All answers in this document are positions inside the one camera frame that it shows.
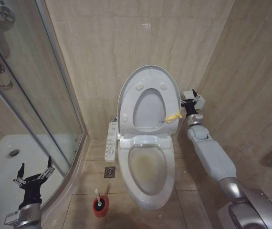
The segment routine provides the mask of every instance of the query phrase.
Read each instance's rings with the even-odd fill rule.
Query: tiled floor
[[[63,229],[211,229],[196,186],[189,175],[179,145],[174,139],[176,180],[167,204],[159,210],[138,207],[124,187],[117,162],[104,161],[105,140],[91,141],[80,184],[65,214]],[[116,166],[115,178],[104,179],[105,167]],[[109,198],[109,211],[97,218],[92,211],[94,190]]]

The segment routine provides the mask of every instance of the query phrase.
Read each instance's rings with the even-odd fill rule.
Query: floor drain
[[[105,167],[104,178],[114,178],[116,167]]]
[[[13,157],[13,156],[16,156],[20,151],[18,149],[14,149],[12,150],[11,152],[9,152],[9,156],[10,157]]]

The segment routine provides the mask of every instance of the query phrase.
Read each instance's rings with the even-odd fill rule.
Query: white toilet
[[[163,68],[147,65],[135,70],[122,87],[118,101],[117,145],[122,180],[131,198],[154,210],[166,204],[174,186],[171,134],[180,112],[176,83]]]

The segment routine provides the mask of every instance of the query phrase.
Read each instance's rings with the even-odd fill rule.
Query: toilet lid
[[[121,135],[171,134],[178,119],[165,118],[180,111],[178,87],[163,68],[147,65],[135,70],[122,87],[118,100],[118,125]]]

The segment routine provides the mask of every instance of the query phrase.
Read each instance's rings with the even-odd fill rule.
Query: silver robotic arm
[[[25,190],[24,200],[20,204],[18,211],[6,216],[5,225],[13,226],[14,229],[42,229],[41,228],[41,185],[54,172],[51,157],[48,159],[48,166],[43,173],[23,179],[25,164],[23,163],[17,173],[17,178],[13,180],[21,189]]]
[[[182,101],[187,111],[188,137],[205,171],[230,200],[225,209],[219,211],[219,216],[220,212],[226,214],[220,217],[224,229],[272,229],[272,202],[262,191],[247,188],[237,179],[233,161],[201,124],[203,115],[195,109],[198,100],[193,90],[193,97]]]

